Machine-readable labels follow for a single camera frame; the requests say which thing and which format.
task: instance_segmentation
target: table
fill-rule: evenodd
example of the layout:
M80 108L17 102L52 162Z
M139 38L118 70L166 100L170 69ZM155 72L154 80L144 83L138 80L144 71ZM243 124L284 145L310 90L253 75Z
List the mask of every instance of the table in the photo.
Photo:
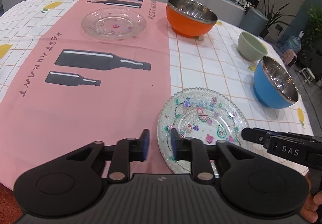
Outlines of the table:
M243 59L236 48L241 29L221 21L202 41L184 38L168 25L164 3L144 0L141 12L154 5L158 17L145 16L148 28L140 40L120 46L94 43L81 35L80 23L88 10L105 5L86 1L29 0L0 18L0 45L12 45L0 59L0 182L8 188L32 167L95 140L112 145L128 135L138 137L144 127L151 131L149 157L132 169L170 173L158 150L156 125L166 100L186 88L203 87L225 95L243 112L250 127L313 134L301 96L283 110L258 102L252 90L257 63ZM268 55L284 66L272 46L262 42ZM149 62L151 70L75 68L72 73L101 80L100 86L44 83L49 71L71 73L70 67L54 65L64 50L88 48ZM303 111L301 121L298 109ZM257 144L254 147L260 155L307 172L307 167L270 155Z

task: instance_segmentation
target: orange bowl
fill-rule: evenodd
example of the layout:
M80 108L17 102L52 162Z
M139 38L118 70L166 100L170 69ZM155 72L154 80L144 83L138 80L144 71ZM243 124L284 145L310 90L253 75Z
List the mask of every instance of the orange bowl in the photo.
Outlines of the orange bowl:
M206 34L218 21L216 14L193 0L168 0L166 17L172 29L187 38Z

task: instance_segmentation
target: cable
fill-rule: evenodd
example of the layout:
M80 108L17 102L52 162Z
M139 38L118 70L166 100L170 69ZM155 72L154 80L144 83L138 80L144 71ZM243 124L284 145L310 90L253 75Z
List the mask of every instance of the cable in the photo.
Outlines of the cable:
M281 40L279 40L280 33L281 33L282 31L283 31L283 37L282 37L282 39L281 39ZM277 42L275 42L274 44L281 43L281 42L283 41L283 39L284 39L284 35L285 35L284 29L281 29L281 30L279 31L279 34L277 35Z

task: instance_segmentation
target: wall outlet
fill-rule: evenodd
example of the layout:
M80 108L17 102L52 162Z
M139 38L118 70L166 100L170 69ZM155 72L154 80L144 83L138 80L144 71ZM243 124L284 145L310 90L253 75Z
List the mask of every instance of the wall outlet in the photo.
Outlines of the wall outlet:
M276 24L275 29L277 29L278 31L282 31L283 27L279 24Z

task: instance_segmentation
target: clear glass plate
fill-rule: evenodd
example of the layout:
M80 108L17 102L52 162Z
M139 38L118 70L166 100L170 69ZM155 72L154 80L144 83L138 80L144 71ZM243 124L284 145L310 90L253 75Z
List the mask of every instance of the clear glass plate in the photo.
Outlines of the clear glass plate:
M130 9L104 8L85 16L84 32L96 40L122 40L133 38L145 29L145 18Z
M190 162L175 161L170 130L176 128L180 137L200 139L215 145L226 140L252 150L253 144L242 139L241 131L249 127L238 107L224 95L210 89L193 88L176 93L165 104L158 121L157 138L161 154L174 173L189 173ZM219 177L211 161L215 177Z

